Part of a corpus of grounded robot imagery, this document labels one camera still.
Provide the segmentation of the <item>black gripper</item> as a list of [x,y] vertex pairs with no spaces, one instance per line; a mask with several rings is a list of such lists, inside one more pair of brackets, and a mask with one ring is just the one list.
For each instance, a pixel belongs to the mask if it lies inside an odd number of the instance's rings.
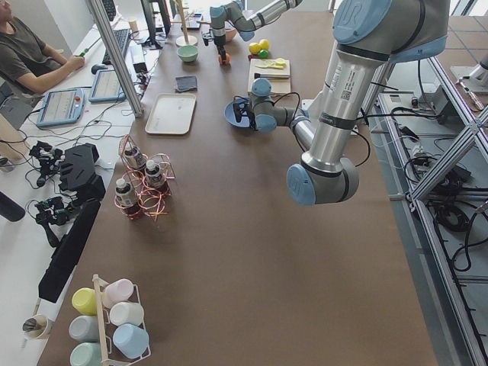
[[249,128],[256,130],[255,115],[249,98],[238,97],[238,101],[233,102],[233,114],[237,123],[241,123],[246,118]]
[[218,52],[225,50],[226,36],[224,31],[220,34],[217,30],[209,28],[207,31],[201,33],[201,37],[206,47],[210,42],[213,42]]

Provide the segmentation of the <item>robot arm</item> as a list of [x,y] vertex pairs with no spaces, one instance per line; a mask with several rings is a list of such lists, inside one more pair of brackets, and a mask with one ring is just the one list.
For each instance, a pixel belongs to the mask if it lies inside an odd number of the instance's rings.
[[210,7],[210,28],[202,33],[204,45],[213,41],[218,50],[226,44],[226,23],[230,23],[244,41],[254,37],[255,32],[278,19],[286,11],[298,7],[301,0],[277,0],[255,11],[250,16],[244,14],[241,1],[231,1],[225,5]]
[[316,121],[271,100],[265,78],[252,83],[243,107],[260,132],[289,127],[307,149],[287,170],[287,189],[302,205],[348,200],[358,171],[343,152],[379,66],[436,56],[446,44],[448,1],[344,1],[335,14],[330,80],[316,96]]

